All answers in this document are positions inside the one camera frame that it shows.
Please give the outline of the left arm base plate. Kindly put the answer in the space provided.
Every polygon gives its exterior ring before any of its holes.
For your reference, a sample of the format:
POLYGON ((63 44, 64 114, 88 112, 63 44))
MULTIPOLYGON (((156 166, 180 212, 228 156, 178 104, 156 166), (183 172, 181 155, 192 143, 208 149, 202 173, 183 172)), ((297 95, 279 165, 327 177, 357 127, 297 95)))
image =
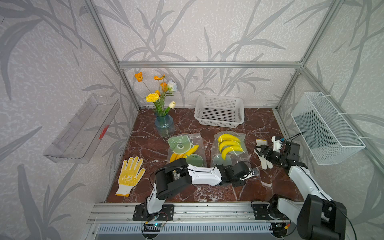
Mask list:
POLYGON ((175 212, 175 205, 163 205, 162 209, 156 213, 149 213, 147 204, 139 204, 135 206, 133 221, 172 221, 175 212))

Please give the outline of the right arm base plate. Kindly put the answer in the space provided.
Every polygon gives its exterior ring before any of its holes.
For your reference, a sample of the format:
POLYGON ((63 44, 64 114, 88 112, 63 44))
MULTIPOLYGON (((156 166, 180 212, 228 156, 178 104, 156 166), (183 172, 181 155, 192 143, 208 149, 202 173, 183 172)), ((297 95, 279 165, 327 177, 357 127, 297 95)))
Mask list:
POLYGON ((251 208, 257 221, 289 221, 289 218, 278 210, 270 210, 270 203, 251 202, 251 208))

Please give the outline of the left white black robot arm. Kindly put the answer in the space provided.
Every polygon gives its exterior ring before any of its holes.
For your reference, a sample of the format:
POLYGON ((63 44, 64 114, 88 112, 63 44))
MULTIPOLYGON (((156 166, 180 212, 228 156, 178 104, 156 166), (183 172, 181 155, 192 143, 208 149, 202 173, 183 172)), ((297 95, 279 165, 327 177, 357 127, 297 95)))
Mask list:
POLYGON ((153 215, 161 212, 167 199, 191 185, 239 187, 258 174, 258 169, 252 169, 248 162, 204 168, 188 164, 186 159, 176 160, 154 172, 153 190, 146 200, 147 213, 153 215))

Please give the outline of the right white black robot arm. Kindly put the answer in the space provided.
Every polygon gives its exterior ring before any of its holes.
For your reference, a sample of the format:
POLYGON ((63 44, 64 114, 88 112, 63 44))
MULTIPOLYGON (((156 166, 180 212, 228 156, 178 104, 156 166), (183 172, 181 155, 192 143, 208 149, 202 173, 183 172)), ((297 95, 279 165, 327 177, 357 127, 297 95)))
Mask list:
POLYGON ((306 164, 300 161, 300 145, 287 142, 283 152, 274 150, 265 140, 257 140, 254 152, 262 161, 262 167, 280 167, 295 183, 304 203, 274 195, 270 199, 268 213, 272 218, 285 215, 297 226, 299 236, 305 240, 343 240, 346 236, 346 207, 334 201, 312 178, 306 164))

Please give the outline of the yellow banana taken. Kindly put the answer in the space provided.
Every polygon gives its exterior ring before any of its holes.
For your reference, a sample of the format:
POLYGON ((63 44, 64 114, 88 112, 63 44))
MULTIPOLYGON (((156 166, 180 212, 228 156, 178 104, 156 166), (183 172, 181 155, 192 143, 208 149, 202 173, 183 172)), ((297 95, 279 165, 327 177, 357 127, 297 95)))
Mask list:
POLYGON ((219 151, 222 152, 224 147, 232 147, 232 146, 241 147, 241 144, 236 141, 226 140, 219 144, 219 151))
POLYGON ((221 157, 223 160, 226 160, 226 157, 227 157, 227 154, 228 153, 243 153, 244 150, 241 148, 241 147, 235 147, 235 146, 232 146, 232 147, 226 147, 225 149, 222 150, 221 152, 221 157))

